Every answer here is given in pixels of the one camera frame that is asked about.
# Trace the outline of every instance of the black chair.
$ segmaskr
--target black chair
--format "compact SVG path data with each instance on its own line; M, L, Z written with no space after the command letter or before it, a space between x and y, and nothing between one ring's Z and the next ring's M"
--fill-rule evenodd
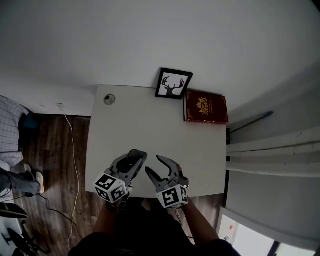
M28 256L36 256L36 252L40 251L44 254L51 253L51 250L48 248L47 250L41 249L38 245L34 243L34 240L40 236L40 234L36 234L33 238L30 238L28 233L26 232L26 229L24 227L24 224L26 222L22 221L21 228L22 228L22 236L19 235L17 232L12 230L11 228L8 228L9 238L6 238L3 234L3 238L6 241L6 243L10 246L9 242L12 241L15 246L17 247L18 251L14 251L16 255L19 255L18 253L24 253Z
M0 216L12 219L26 219L27 213L14 203L0 202Z
M24 254L17 248L14 250L12 256L24 256Z

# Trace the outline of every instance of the gray pants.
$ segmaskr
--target gray pants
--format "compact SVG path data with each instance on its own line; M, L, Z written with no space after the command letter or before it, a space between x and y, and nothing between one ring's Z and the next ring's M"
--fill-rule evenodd
M18 190L33 195L40 192L40 183L33 179L30 173L12 173L0 168L0 192L5 189Z

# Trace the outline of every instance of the white cable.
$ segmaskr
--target white cable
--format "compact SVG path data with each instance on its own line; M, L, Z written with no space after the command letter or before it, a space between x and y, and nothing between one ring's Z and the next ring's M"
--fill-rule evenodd
M175 208L175 216L178 218L179 222L180 222L180 226L182 228L182 222L181 222L181 218L180 218L180 214L179 214L179 209Z
M75 214L75 210L76 210L76 206L77 206L77 200L78 200L78 195L79 195L79 191L80 191L80 182L79 182L79 175L78 175L78 170L77 170L77 166L76 166L76 158L75 158L75 142L74 142L74 131L72 130L72 126L67 118L67 116L63 113L66 121L68 122L70 128L71 128L71 139L72 139L72 148L73 148L73 163L74 163L74 168L75 168L75 172L76 172L76 178L78 180L78 192L76 194L76 197L75 197L75 202L74 202L74 208L73 208L73 212L72 212L72 216L71 216L71 232L70 232L70 236L68 238L68 247L69 249L71 250L70 248L70 238L72 236L72 231L73 231L73 228L74 228L74 224L73 224L73 221L74 221L74 214Z

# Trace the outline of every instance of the red book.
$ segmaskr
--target red book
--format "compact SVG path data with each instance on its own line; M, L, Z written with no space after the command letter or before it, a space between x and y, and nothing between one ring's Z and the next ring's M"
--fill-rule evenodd
M187 90L183 97L184 121L226 125L226 98L208 92Z

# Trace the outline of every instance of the table top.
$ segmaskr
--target table top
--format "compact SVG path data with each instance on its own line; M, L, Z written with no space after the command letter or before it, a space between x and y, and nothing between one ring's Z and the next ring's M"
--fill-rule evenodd
M96 192L94 181L118 157L132 149L145 151L148 158L133 181L132 196L155 198L156 188L145 166L167 178L169 169L156 155L180 164L190 181L190 197L220 194L225 189L226 126L184 122L183 100L155 97L156 89L100 85L90 122L85 190ZM115 102L106 105L112 94Z

